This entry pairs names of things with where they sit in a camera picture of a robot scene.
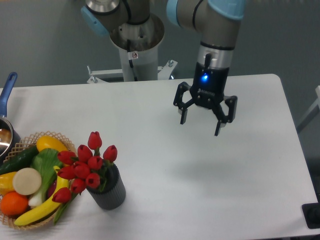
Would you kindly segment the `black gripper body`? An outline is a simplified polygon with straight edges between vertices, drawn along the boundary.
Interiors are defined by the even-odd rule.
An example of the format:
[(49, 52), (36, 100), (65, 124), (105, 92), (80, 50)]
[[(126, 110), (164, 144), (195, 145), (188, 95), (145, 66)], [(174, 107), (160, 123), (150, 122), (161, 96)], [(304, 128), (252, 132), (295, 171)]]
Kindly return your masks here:
[(229, 73), (229, 68), (212, 68), (210, 62), (213, 55), (207, 53), (204, 63), (197, 63), (190, 95), (194, 104), (210, 110), (221, 108), (224, 99), (224, 89)]

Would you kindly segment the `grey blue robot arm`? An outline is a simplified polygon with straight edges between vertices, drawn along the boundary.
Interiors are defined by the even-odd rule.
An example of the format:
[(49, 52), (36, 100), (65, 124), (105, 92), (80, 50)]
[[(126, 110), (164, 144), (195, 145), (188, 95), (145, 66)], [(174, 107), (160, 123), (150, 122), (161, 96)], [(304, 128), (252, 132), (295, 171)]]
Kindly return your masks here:
[[(238, 99), (226, 96), (224, 89), (245, 5), (243, 0), (167, 1), (172, 24), (201, 34), (193, 83), (180, 83), (173, 101), (181, 123), (191, 105), (212, 110), (217, 130), (234, 120)], [(158, 46), (165, 30), (151, 12), (150, 1), (87, 0), (81, 15), (96, 34), (108, 35), (118, 48), (126, 82), (158, 78)]]

